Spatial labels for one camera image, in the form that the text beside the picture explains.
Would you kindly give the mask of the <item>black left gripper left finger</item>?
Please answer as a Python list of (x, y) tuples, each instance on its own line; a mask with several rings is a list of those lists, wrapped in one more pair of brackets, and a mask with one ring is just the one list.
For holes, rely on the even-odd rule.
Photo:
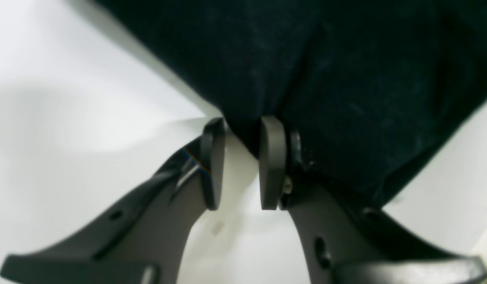
[(0, 276), (19, 284), (174, 284), (188, 235), (222, 194), (225, 122), (171, 155), (158, 171), (70, 237), (6, 257)]

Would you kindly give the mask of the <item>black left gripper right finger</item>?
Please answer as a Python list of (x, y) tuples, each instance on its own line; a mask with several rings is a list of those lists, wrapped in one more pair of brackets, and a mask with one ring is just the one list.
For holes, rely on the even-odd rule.
[(343, 182), (306, 169), (300, 135), (261, 118), (263, 210), (291, 216), (312, 284), (481, 284), (481, 257), (440, 249), (406, 230)]

